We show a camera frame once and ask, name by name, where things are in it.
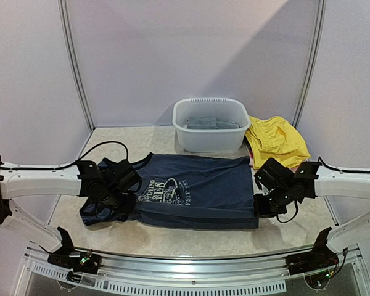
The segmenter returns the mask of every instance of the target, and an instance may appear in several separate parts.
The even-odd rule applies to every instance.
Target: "graphic print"
[[[155,178],[138,197],[141,202],[166,202],[173,205],[191,205],[191,192],[186,180]]]

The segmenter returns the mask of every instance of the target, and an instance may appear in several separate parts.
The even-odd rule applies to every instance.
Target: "plastic tub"
[[[216,117],[233,120],[240,125],[234,129],[187,129],[188,117]],[[226,98],[183,99],[174,105],[173,125],[178,142],[189,152],[232,151],[241,147],[251,121],[243,104]]]

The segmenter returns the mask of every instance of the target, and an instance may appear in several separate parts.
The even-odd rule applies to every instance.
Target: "metal frame edge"
[[[313,33],[313,40],[311,42],[310,55],[308,56],[308,63],[306,66],[306,75],[303,80],[302,91],[300,93],[300,98],[296,106],[294,117],[292,120],[292,125],[295,128],[297,128],[298,124],[300,123],[300,118],[302,117],[303,109],[304,109],[305,102],[306,102],[307,95],[308,95],[308,90],[310,89],[311,79],[313,77],[313,73],[315,69],[316,58],[318,55],[318,48],[321,42],[323,21],[324,21],[325,10],[326,10],[326,1],[327,0],[319,0],[318,13],[316,15],[315,27],[314,27],[314,33]]]
[[[303,250],[290,253],[306,252],[307,250],[309,248],[306,247]],[[289,275],[285,263],[287,253],[218,260],[214,258],[209,260],[197,258],[185,260],[182,258],[158,259],[98,253],[103,257],[98,275],[84,274],[85,278],[92,281],[115,282],[116,284],[134,287],[182,288],[189,289],[189,291],[194,290],[194,288],[207,290],[218,287],[235,289],[303,277],[303,274]],[[350,247],[347,257],[348,264],[362,260],[357,245]],[[24,295],[22,293],[28,285],[27,282],[30,281],[31,264],[36,262],[48,266],[48,263],[46,263],[47,254],[33,243],[29,243],[25,258],[27,258],[27,263],[24,267],[24,281],[18,289],[19,294],[16,294],[19,296]],[[367,274],[363,274],[362,268],[359,272],[362,279],[359,284],[364,285],[366,283],[363,279],[367,280]]]
[[[95,129],[95,125],[93,122],[91,108],[86,98],[84,86],[81,79],[80,68],[78,66],[78,61],[75,54],[73,36],[70,28],[70,19],[68,16],[67,0],[58,0],[58,2],[60,19],[62,21],[63,35],[67,48],[68,60],[70,62],[70,66],[74,77],[75,87],[78,93],[78,97],[80,99],[80,104],[85,116],[86,124],[89,130],[93,131]]]

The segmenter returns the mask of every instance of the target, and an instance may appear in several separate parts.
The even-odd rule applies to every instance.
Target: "clothing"
[[[259,169],[270,157],[285,167],[297,167],[310,157],[300,133],[282,117],[261,120],[250,117],[245,137],[253,152],[253,167]]]
[[[244,137],[243,144],[245,148],[247,148],[247,151],[249,154],[249,165],[250,167],[253,167],[253,153],[252,153],[251,145],[248,143],[248,140],[246,137]],[[290,168],[290,170],[293,171],[294,173],[296,173],[297,169],[298,169],[298,166],[294,166],[293,168]]]
[[[258,227],[248,157],[221,159],[150,153],[133,167],[142,186],[136,192],[138,198],[130,220],[169,228]],[[125,218],[95,203],[86,204],[80,213],[86,225]]]
[[[188,117],[186,128],[193,130],[217,130],[240,128],[239,124],[231,120],[220,120],[215,117]]]

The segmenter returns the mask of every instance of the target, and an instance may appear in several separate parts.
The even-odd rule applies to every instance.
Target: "white wall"
[[[318,0],[72,0],[96,126],[171,124],[185,97],[232,97],[292,120]]]
[[[89,131],[56,0],[0,0],[0,154],[15,163],[73,160]],[[56,197],[24,198],[47,220]],[[10,295],[27,241],[0,229],[0,296]]]
[[[370,168],[370,0],[328,1],[310,92],[298,127],[313,155]],[[370,209],[333,199],[344,223]],[[370,240],[360,244],[370,272]]]

